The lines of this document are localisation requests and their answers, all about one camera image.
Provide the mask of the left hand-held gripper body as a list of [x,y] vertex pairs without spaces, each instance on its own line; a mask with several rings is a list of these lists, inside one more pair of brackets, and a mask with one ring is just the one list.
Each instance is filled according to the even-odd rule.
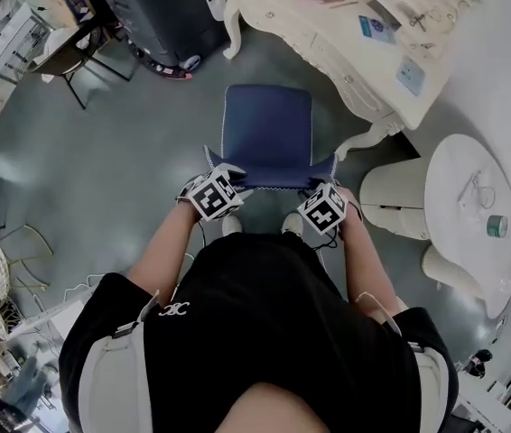
[[220,219],[231,214],[244,204],[228,180],[228,170],[234,167],[238,168],[222,163],[188,181],[176,200],[191,203],[204,221]]

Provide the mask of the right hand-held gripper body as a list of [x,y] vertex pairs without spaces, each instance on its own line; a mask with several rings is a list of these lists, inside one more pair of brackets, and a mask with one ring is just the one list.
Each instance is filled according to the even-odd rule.
[[357,202],[341,194],[334,183],[325,182],[298,206],[297,211],[317,234],[325,235],[346,219],[348,207],[353,207],[359,219],[363,219]]

